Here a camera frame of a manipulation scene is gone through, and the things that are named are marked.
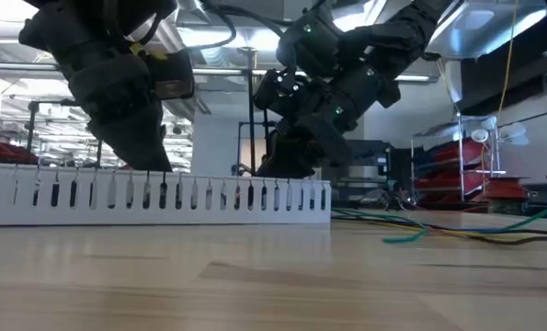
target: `wooden table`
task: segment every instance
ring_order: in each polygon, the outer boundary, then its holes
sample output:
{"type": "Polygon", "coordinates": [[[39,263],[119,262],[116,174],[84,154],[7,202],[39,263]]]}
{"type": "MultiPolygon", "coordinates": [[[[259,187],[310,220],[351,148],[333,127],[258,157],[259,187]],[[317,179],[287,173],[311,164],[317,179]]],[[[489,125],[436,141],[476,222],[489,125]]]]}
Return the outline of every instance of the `wooden table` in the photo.
{"type": "Polygon", "coordinates": [[[547,330],[547,243],[381,240],[402,234],[356,223],[0,229],[0,331],[547,330]]]}

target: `wooden tabletop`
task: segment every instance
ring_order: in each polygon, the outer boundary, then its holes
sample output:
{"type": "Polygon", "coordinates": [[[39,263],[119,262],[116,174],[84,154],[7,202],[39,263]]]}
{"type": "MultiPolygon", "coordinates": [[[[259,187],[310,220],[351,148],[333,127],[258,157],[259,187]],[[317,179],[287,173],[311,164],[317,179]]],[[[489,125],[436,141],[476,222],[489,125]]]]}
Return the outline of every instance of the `wooden tabletop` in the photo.
{"type": "Polygon", "coordinates": [[[547,330],[547,243],[382,242],[402,234],[360,223],[4,228],[0,331],[547,330]]]}

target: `metal shelving rack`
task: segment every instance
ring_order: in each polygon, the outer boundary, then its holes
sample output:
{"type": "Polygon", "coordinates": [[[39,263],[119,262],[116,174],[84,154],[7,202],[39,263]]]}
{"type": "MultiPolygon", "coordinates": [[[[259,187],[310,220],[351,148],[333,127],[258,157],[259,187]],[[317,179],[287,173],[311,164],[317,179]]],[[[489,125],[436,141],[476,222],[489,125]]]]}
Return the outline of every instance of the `metal shelving rack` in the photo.
{"type": "Polygon", "coordinates": [[[411,167],[412,167],[412,193],[416,194],[416,192],[445,192],[445,191],[460,191],[461,201],[465,201],[465,196],[474,193],[476,190],[483,189],[485,187],[485,183],[482,186],[477,187],[476,189],[473,189],[470,192],[465,192],[465,178],[464,174],[466,173],[479,173],[479,174],[490,174],[490,177],[496,177],[500,175],[504,175],[506,171],[500,170],[500,150],[499,150],[499,131],[497,128],[497,117],[494,115],[490,116],[464,116],[461,114],[457,114],[457,119],[452,120],[448,123],[443,123],[440,125],[437,125],[435,127],[432,127],[426,131],[420,132],[415,134],[411,139],[411,155],[412,155],[412,161],[411,161],[411,167]],[[489,149],[486,149],[486,152],[489,156],[490,160],[490,170],[466,170],[465,167],[468,165],[463,158],[463,139],[465,138],[465,133],[468,127],[470,127],[471,124],[479,125],[481,122],[485,120],[494,119],[494,128],[492,130],[488,130],[489,138],[488,142],[491,146],[489,149]],[[417,140],[424,140],[424,139],[435,139],[435,138],[445,138],[445,137],[453,137],[453,134],[458,134],[459,137],[459,157],[447,161],[440,161],[440,162],[434,162],[430,164],[420,165],[416,166],[414,162],[414,143],[417,140]],[[415,181],[416,181],[416,175],[415,171],[419,169],[426,169],[430,167],[435,166],[444,166],[444,165],[452,165],[459,163],[459,178],[460,178],[460,185],[458,187],[452,187],[452,188],[421,188],[416,189],[415,188],[415,181]]]}

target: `desk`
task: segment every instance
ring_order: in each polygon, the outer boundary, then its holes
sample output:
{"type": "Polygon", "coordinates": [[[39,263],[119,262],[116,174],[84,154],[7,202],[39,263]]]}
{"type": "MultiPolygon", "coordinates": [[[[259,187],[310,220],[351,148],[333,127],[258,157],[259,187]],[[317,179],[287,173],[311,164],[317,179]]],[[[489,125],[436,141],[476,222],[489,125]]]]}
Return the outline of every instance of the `desk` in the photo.
{"type": "Polygon", "coordinates": [[[2,228],[0,331],[547,330],[547,243],[382,243],[403,234],[357,223],[2,228]]]}

